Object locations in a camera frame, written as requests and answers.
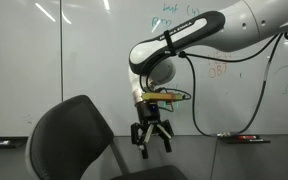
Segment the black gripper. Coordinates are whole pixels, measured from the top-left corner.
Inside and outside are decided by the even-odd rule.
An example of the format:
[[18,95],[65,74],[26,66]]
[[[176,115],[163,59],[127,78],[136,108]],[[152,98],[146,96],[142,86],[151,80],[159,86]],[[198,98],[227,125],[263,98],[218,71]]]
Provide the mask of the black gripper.
[[164,141],[167,153],[172,152],[170,139],[174,136],[168,120],[160,119],[159,107],[156,103],[140,102],[136,105],[139,122],[131,125],[131,142],[139,145],[143,159],[148,159],[146,143],[152,135],[160,136]]

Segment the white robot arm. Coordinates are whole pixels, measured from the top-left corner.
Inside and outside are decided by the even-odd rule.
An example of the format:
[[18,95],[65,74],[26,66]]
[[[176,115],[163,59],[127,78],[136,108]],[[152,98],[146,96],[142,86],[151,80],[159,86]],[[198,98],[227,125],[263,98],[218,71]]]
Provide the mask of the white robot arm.
[[170,123],[160,119],[158,103],[179,100],[163,85],[175,76],[170,59],[189,59],[185,50],[204,45],[224,52],[249,47],[264,39],[288,40],[288,0],[239,0],[219,10],[199,14],[163,34],[142,41],[129,52],[129,81],[139,121],[131,125],[131,142],[148,157],[147,143],[154,134],[172,150]]

